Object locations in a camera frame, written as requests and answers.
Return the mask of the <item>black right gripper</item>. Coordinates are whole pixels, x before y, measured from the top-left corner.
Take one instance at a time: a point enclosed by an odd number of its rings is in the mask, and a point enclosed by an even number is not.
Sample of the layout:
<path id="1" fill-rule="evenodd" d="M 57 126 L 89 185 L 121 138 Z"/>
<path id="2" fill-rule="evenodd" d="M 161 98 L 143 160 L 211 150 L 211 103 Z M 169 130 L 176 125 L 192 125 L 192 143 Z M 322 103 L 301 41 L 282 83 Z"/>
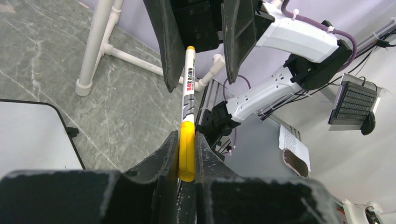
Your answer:
<path id="1" fill-rule="evenodd" d="M 198 53 L 224 46 L 228 82 L 274 23 L 261 0 L 144 0 L 159 45 L 164 83 L 172 93 L 179 84 L 185 47 Z"/>

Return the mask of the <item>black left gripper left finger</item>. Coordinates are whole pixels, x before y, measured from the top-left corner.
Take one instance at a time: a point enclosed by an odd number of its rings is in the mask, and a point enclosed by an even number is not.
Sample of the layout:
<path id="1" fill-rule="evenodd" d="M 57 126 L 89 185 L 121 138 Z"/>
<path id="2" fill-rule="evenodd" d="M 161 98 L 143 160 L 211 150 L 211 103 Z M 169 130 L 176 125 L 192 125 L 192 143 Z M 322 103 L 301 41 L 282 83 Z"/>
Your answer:
<path id="1" fill-rule="evenodd" d="M 0 181 L 3 224 L 174 224 L 177 131 L 131 169 L 17 170 Z"/>

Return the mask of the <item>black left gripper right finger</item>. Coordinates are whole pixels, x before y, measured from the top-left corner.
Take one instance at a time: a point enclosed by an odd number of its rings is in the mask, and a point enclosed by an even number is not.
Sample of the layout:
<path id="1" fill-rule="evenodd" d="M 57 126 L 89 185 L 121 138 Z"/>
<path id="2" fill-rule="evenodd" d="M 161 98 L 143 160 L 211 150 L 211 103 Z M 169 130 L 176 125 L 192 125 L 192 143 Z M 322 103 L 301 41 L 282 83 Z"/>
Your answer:
<path id="1" fill-rule="evenodd" d="M 312 179 L 250 178 L 232 171 L 195 136 L 197 223 L 338 224 L 333 196 Z"/>

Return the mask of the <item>white yellow marker pen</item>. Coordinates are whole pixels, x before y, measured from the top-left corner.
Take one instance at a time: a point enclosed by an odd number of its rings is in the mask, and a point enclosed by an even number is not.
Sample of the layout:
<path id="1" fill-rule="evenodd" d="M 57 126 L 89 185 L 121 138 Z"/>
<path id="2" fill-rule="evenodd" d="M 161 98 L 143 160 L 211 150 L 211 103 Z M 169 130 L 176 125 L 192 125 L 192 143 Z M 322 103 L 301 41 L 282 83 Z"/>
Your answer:
<path id="1" fill-rule="evenodd" d="M 194 122 L 195 58 L 195 48 L 188 46 L 185 53 L 183 74 L 182 123 Z"/>

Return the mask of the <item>black framed whiteboard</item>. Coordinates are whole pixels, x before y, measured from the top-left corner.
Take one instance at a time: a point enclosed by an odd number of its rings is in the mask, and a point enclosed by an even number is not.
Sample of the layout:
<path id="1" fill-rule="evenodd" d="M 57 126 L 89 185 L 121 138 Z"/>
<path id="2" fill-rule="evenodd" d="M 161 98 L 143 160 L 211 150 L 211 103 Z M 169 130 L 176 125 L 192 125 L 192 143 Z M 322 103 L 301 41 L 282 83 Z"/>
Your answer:
<path id="1" fill-rule="evenodd" d="M 73 142 L 79 129 L 44 102 L 1 99 L 0 176 L 19 170 L 83 170 Z"/>

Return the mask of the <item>yellow marker cap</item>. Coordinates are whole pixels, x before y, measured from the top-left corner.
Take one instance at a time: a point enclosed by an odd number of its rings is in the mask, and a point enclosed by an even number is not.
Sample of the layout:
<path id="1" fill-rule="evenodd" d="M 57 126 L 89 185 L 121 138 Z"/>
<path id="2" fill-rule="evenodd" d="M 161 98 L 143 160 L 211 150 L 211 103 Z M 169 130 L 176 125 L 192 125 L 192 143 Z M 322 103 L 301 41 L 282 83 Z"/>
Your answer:
<path id="1" fill-rule="evenodd" d="M 180 128 L 178 178 L 185 182 L 195 179 L 195 126 L 189 121 Z"/>

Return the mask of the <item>white paper sheet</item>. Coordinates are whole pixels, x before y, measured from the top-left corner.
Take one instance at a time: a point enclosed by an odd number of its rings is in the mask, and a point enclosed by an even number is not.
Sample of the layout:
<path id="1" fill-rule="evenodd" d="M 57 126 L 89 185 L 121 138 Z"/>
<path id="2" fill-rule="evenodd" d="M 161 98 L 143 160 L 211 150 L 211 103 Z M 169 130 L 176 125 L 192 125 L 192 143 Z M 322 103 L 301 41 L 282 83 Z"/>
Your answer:
<path id="1" fill-rule="evenodd" d="M 288 167 L 302 176 L 311 172 L 308 148 L 283 125 L 280 126 L 279 148 Z"/>

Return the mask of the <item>black keyboard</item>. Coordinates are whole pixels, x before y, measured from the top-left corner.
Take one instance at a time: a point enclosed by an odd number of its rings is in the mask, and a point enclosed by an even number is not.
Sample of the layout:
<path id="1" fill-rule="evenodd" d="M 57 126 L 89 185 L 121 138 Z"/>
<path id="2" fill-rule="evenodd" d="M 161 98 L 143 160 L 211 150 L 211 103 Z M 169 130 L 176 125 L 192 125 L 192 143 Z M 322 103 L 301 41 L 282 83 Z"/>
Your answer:
<path id="1" fill-rule="evenodd" d="M 376 96 L 376 90 L 351 81 L 342 82 L 328 124 L 362 125 L 374 105 Z"/>

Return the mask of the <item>black computer mouse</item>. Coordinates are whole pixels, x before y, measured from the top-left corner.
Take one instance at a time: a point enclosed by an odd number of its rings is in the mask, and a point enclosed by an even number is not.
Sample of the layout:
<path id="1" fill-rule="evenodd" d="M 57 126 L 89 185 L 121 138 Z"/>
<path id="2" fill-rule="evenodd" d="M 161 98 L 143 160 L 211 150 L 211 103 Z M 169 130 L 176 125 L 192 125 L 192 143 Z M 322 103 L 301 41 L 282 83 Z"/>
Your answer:
<path id="1" fill-rule="evenodd" d="M 376 126 L 375 114 L 373 111 L 370 111 L 361 126 L 361 134 L 363 136 L 371 134 L 375 129 L 375 126 Z"/>

